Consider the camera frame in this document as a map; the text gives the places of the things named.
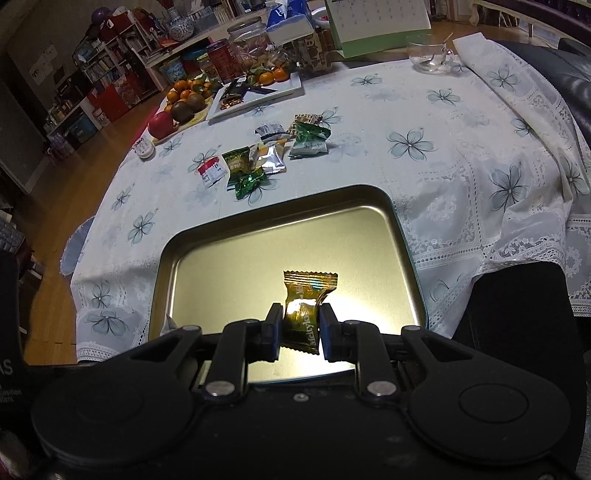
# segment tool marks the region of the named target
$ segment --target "purple ball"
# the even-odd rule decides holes
[[[107,15],[110,13],[111,10],[108,7],[99,7],[94,12],[92,12],[90,21],[93,25],[101,25],[101,23],[107,19]]]

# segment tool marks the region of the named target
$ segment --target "floral pattern tablecloth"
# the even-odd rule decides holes
[[[574,311],[589,314],[589,148],[527,63],[479,34],[455,45],[462,61],[444,72],[407,60],[338,71],[304,82],[304,96],[192,127],[148,162],[131,151],[72,279],[78,359],[146,340],[158,261],[176,233],[358,183],[392,198],[436,332],[453,334],[481,275],[532,261],[561,265]],[[225,179],[204,187],[201,161],[257,142],[263,123],[288,127],[297,113],[322,115],[328,154],[287,160],[242,201]]]

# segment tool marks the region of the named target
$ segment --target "poster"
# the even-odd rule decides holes
[[[53,67],[51,66],[51,63],[47,61],[45,54],[41,55],[41,57],[39,57],[29,69],[29,73],[37,85],[41,85],[43,80],[45,80],[51,72],[53,72]]]
[[[51,61],[53,59],[57,58],[57,50],[56,50],[55,46],[49,45],[45,49],[45,52],[43,52],[43,56],[45,57],[45,60],[47,61],[47,63],[51,63]]]

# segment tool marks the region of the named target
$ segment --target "red tin can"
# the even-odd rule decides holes
[[[230,83],[233,79],[242,76],[240,62],[227,38],[208,46],[207,55],[219,73],[222,83]]]

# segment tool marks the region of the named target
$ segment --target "silver candy wrapper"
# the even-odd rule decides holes
[[[287,140],[276,140],[269,143],[259,143],[251,147],[251,165],[262,168],[267,175],[285,171],[283,153]]]

